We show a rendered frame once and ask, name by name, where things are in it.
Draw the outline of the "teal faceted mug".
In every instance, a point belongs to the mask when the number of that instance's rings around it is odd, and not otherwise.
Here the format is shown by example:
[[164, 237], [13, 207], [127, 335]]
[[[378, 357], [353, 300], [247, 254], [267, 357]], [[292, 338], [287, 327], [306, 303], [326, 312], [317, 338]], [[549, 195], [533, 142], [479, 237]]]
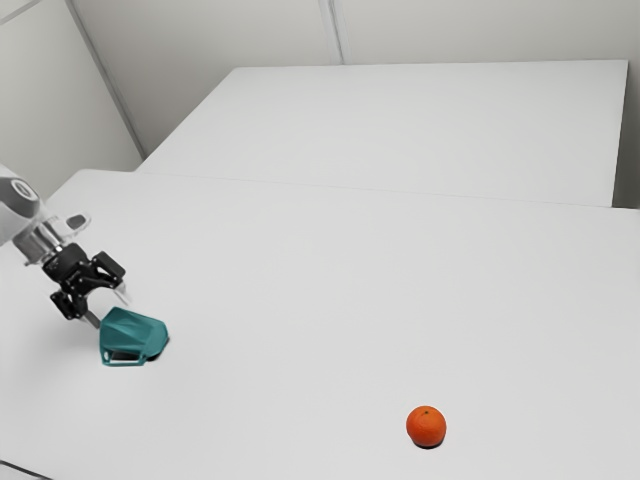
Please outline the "teal faceted mug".
[[113, 307], [99, 328], [102, 364], [143, 366], [156, 360], [170, 341], [164, 322], [124, 308]]

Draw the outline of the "orange fruit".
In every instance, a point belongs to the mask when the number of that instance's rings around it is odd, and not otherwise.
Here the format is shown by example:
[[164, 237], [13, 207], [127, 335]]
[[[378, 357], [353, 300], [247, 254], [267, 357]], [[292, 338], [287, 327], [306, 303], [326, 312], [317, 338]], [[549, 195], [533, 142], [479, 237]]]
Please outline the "orange fruit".
[[444, 441], [447, 423], [437, 408], [423, 405], [414, 408], [407, 416], [406, 431], [418, 447], [434, 448]]

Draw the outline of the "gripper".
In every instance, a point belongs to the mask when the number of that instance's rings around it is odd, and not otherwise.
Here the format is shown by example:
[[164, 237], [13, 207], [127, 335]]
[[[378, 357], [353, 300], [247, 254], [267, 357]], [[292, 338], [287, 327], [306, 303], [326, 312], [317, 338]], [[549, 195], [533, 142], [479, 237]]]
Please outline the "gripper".
[[42, 269], [60, 287], [50, 299], [67, 320], [83, 320], [99, 330], [101, 321], [88, 303], [88, 295], [98, 289], [113, 291], [123, 305], [131, 303], [124, 281], [126, 269], [105, 251], [89, 259], [77, 243], [71, 243], [47, 260]]

